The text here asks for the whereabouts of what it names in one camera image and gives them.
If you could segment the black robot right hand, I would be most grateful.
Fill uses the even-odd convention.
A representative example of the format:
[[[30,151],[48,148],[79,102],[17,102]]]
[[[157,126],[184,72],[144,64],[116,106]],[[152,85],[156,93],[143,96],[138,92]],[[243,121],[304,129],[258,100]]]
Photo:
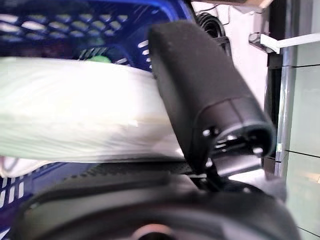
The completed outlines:
[[[274,126],[218,42],[155,24],[152,71],[197,183],[150,170],[69,178],[20,209],[11,240],[298,240],[283,180],[264,171]]]

